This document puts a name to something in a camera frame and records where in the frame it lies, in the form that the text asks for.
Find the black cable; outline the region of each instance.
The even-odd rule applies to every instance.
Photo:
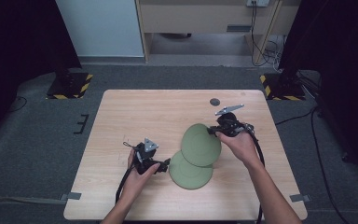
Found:
[[[28,101],[27,101],[27,99],[25,99],[25,97],[17,96],[17,100],[20,100],[20,99],[23,99],[25,101],[24,104],[22,106],[20,106],[19,108],[17,108],[17,109],[9,110],[8,111],[9,113],[19,111],[19,110],[23,109],[27,105]]]
[[[324,178],[324,185],[326,187],[327,195],[328,195],[328,198],[330,199],[330,203],[333,205],[333,207],[336,210],[338,216],[342,219],[342,221],[344,221],[344,223],[349,224],[350,222],[347,219],[345,219],[344,216],[342,216],[342,214],[339,212],[339,210],[338,210],[338,208],[336,206],[336,203],[334,202],[333,196],[331,195],[330,187],[329,187],[328,182],[327,182],[326,173],[324,172],[324,164],[322,163],[321,152],[320,152],[319,145],[318,145],[318,139],[316,138],[315,128],[313,126],[313,115],[314,115],[315,111],[317,111],[318,109],[319,108],[316,106],[314,108],[314,110],[312,111],[312,114],[310,116],[310,126],[312,128],[313,140],[315,141],[316,153],[318,155],[318,161],[319,161],[319,164],[321,166],[322,176]]]
[[[308,94],[315,99],[317,97],[317,94],[315,94],[312,90],[308,89],[306,85],[302,85],[302,87],[308,92]]]
[[[284,46],[286,45],[286,35],[283,36],[283,49],[284,49]]]
[[[321,88],[321,87],[320,87],[320,84],[319,84],[319,82],[320,82],[320,77],[319,77],[318,84],[317,84],[316,82],[314,82],[314,81],[313,81],[312,79],[310,79],[309,77],[304,76],[304,74],[302,74],[300,70],[298,70],[298,73],[300,74],[300,78],[306,79],[307,81],[309,81],[310,83],[312,83],[312,85],[314,85],[318,90]]]
[[[319,75],[318,78],[318,87],[321,88],[322,87],[322,76]]]
[[[261,163],[263,163],[263,166],[266,167],[266,163],[264,162],[264,155],[263,155],[263,152],[261,151],[260,145],[258,144],[258,140],[255,138],[255,134],[252,132],[248,132],[248,134],[250,134],[252,139],[254,140],[255,148],[257,150],[258,157],[260,158]],[[257,216],[256,224],[261,223],[262,216],[263,216],[263,209],[261,208],[261,204],[260,204],[260,207],[258,208],[258,216]]]
[[[254,28],[255,28],[255,17],[257,15],[257,2],[253,1],[253,10],[252,10],[252,29],[251,29],[251,38],[252,38],[252,64],[253,66],[262,66],[264,64],[267,63],[268,60],[266,60],[266,58],[264,57],[263,52],[261,52],[261,49],[257,46],[257,44],[255,43],[255,37],[254,37]],[[254,62],[253,56],[255,55],[255,47],[258,49],[258,51],[260,52],[260,54],[263,56],[264,62],[263,63],[259,63],[256,64]]]
[[[123,190],[124,184],[126,183],[126,180],[129,177],[132,169],[133,169],[133,167],[131,165],[131,167],[127,169],[126,174],[124,174],[123,178],[121,179],[120,185],[118,186],[118,189],[116,192],[116,203],[118,202],[118,199],[120,198],[121,191]]]
[[[319,91],[320,89],[315,82],[313,82],[311,79],[307,77],[299,77],[298,82],[307,85],[310,89],[313,89],[314,91]]]
[[[123,145],[126,146],[126,147],[134,148],[133,146],[131,146],[127,142],[123,142]],[[123,190],[124,184],[126,183],[127,178],[129,177],[132,169],[134,168],[134,159],[135,158],[132,158],[132,162],[131,162],[130,167],[127,169],[126,173],[123,175],[123,178],[121,179],[120,184],[118,185],[118,189],[116,191],[116,202],[115,203],[118,202],[118,199],[120,198],[120,194],[121,194],[121,191]]]
[[[301,115],[301,116],[294,117],[294,118],[290,118],[290,119],[285,119],[285,120],[283,120],[283,121],[280,121],[280,122],[275,123],[275,125],[280,125],[280,124],[285,123],[285,122],[287,122],[287,121],[289,121],[289,120],[292,120],[292,119],[301,119],[301,118],[304,118],[304,117],[308,116],[310,113],[312,113],[314,109],[315,109],[315,108],[312,108],[312,109],[310,110],[310,112],[308,112],[308,113],[305,114],[305,115]]]
[[[263,55],[268,57],[268,59],[266,60],[267,63],[274,64],[276,63],[275,61],[277,61],[277,59],[280,59],[282,57],[282,54],[278,52],[278,44],[276,42],[271,40],[269,40],[268,42],[275,45],[275,50],[265,48]]]

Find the wall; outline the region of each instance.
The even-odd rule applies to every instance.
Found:
[[[78,56],[144,57],[134,1],[56,2]]]

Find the green plate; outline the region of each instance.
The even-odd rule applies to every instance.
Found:
[[[181,151],[171,158],[170,175],[179,187],[184,189],[199,189],[206,185],[212,177],[212,165],[200,167],[189,163]]]
[[[185,159],[196,166],[213,164],[220,156],[222,144],[213,134],[208,134],[203,124],[194,124],[187,129],[182,139]]]

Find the yellow and black hazard tape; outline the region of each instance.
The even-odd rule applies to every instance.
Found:
[[[271,88],[269,87],[269,84],[266,81],[265,76],[260,76],[261,82],[263,83],[264,90],[266,92],[267,98],[272,100],[293,100],[293,101],[299,101],[299,100],[306,100],[303,96],[291,96],[291,95],[285,95],[285,96],[271,96]]]
[[[89,87],[89,84],[91,82],[92,74],[88,74],[86,77],[86,80],[84,81],[84,84],[81,87],[80,92],[77,94],[53,94],[48,95],[46,99],[58,99],[58,100],[64,100],[64,99],[78,99],[83,98],[84,94],[86,93],[87,88]]]

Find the wooden table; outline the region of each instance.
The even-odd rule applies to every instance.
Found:
[[[220,106],[212,106],[217,98]],[[299,193],[289,162],[262,91],[160,90],[106,91],[93,124],[64,216],[71,220],[99,220],[115,204],[118,184],[127,169],[130,148],[145,137],[159,144],[154,157],[164,161],[180,150],[182,137],[195,123],[217,125],[214,112],[223,106],[244,104],[237,118],[255,126],[267,170],[301,219],[303,202],[292,203]],[[127,220],[246,220],[256,219],[259,201],[250,176],[230,149],[213,164],[210,182],[196,190],[178,187],[169,173],[153,175],[127,215]]]

